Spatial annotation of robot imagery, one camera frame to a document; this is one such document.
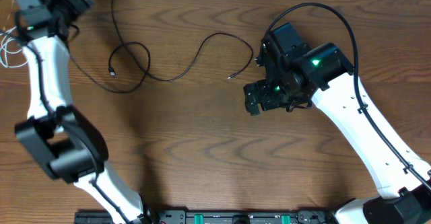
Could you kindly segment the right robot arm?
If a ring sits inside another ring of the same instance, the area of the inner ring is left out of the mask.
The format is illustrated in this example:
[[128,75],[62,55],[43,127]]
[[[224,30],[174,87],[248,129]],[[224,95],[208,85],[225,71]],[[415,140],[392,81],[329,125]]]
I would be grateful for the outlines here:
[[333,43],[311,48],[291,24],[265,35],[257,64],[264,79],[244,87],[252,115],[317,107],[342,132],[369,171],[378,196],[351,200],[329,215],[333,223],[426,223],[430,165],[407,146],[380,113],[354,68]]

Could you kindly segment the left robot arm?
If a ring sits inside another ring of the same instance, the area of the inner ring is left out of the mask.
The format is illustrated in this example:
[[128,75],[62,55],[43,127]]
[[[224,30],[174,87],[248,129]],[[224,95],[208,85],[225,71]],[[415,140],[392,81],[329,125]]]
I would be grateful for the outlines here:
[[69,28],[92,0],[17,0],[15,39],[28,60],[31,100],[15,135],[52,179],[90,194],[113,223],[150,223],[141,196],[113,170],[103,136],[73,105]]

